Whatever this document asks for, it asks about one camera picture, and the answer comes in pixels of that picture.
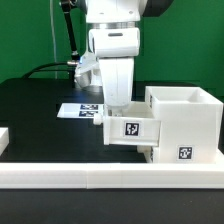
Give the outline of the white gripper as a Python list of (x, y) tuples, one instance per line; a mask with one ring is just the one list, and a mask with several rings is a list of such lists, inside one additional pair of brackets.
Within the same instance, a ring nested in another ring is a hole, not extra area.
[(109, 108), (127, 107), (132, 96), (134, 58), (102, 58), (99, 67), (104, 103)]

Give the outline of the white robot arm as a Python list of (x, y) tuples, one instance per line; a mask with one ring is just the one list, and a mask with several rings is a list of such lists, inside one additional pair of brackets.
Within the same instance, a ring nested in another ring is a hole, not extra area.
[(86, 13), (87, 49), (75, 71), (82, 87), (99, 85), (112, 110), (130, 104), (134, 58), (140, 50), (138, 22), (159, 17), (174, 0), (78, 0)]

